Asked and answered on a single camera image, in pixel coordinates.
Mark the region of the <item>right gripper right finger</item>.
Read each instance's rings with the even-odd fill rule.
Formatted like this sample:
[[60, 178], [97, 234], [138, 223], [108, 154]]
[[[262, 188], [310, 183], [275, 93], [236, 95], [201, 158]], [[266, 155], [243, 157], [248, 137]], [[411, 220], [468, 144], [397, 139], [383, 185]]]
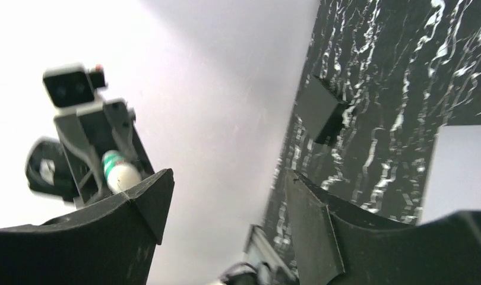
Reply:
[[287, 170], [301, 284], [481, 284], [481, 211], [421, 226], [378, 216]]

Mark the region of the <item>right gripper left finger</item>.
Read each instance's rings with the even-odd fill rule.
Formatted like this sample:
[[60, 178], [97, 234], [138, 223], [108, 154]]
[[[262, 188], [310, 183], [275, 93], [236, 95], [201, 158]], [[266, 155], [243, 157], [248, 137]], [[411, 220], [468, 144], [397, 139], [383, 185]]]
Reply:
[[163, 169], [45, 224], [0, 229], [0, 284], [145, 284], [174, 185]]

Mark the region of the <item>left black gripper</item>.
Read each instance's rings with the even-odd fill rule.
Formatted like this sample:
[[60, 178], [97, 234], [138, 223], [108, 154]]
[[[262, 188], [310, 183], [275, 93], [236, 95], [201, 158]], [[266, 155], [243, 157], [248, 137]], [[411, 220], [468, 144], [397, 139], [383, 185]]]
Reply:
[[102, 157], [109, 150], [119, 151], [143, 178], [154, 174], [134, 121], [135, 112], [123, 99], [97, 102], [91, 109], [55, 116], [59, 140], [84, 205], [111, 195], [102, 165]]

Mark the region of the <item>green white glue stick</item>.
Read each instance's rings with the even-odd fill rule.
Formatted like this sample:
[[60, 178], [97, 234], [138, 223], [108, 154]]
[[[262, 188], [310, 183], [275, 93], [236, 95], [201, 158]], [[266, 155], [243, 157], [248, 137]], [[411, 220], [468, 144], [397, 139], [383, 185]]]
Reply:
[[114, 194], [131, 189], [143, 180], [139, 170], [116, 150], [104, 153], [102, 166], [106, 183]]

